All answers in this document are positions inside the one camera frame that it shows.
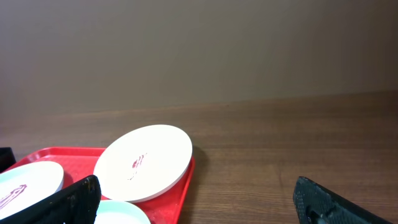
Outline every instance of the black textured object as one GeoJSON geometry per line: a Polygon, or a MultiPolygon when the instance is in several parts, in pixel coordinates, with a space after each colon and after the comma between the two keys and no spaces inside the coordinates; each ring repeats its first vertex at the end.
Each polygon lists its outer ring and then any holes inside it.
{"type": "Polygon", "coordinates": [[[16,162],[10,147],[0,147],[0,173],[4,172],[16,162]]]}
{"type": "Polygon", "coordinates": [[[101,200],[95,175],[0,220],[0,224],[93,224],[101,200]]]}
{"type": "Polygon", "coordinates": [[[300,224],[390,223],[306,177],[298,178],[293,202],[300,224]]]}

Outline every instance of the wooden table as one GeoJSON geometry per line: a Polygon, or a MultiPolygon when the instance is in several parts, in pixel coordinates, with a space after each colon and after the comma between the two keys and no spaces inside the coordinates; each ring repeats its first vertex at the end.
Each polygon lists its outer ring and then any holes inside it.
{"type": "Polygon", "coordinates": [[[194,143],[181,223],[298,223],[300,175],[398,222],[398,92],[3,121],[0,146],[17,159],[47,146],[106,147],[150,124],[180,127],[194,143]]]}

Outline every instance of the gray wall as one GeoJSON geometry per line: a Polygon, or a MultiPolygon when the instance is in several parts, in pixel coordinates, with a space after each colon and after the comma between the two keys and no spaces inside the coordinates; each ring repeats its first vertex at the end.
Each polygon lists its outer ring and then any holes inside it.
{"type": "Polygon", "coordinates": [[[0,118],[398,87],[398,1],[2,0],[0,118]]]}

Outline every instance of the tray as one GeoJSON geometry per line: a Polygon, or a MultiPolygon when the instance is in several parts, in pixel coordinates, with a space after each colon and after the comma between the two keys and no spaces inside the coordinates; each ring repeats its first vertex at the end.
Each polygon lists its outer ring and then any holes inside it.
{"type": "MultiPolygon", "coordinates": [[[[63,188],[93,174],[94,166],[105,148],[95,147],[48,147],[21,159],[9,169],[37,161],[58,162],[64,169],[63,188]]],[[[195,160],[191,158],[184,176],[166,193],[148,200],[135,203],[148,216],[151,223],[177,223],[182,205],[192,178],[195,160]]]]}

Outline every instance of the white plate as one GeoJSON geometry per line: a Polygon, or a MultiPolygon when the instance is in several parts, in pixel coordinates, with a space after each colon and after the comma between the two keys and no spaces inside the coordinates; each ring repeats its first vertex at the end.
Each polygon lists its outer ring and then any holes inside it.
{"type": "Polygon", "coordinates": [[[56,162],[33,162],[0,174],[0,220],[59,191],[63,169],[56,162]]]}
{"type": "Polygon", "coordinates": [[[102,200],[94,224],[150,224],[148,217],[137,206],[128,202],[102,200]]]}
{"type": "Polygon", "coordinates": [[[184,131],[169,125],[147,126],[113,142],[98,159],[94,175],[105,197],[142,202],[173,187],[191,156],[192,143],[184,131]]]}

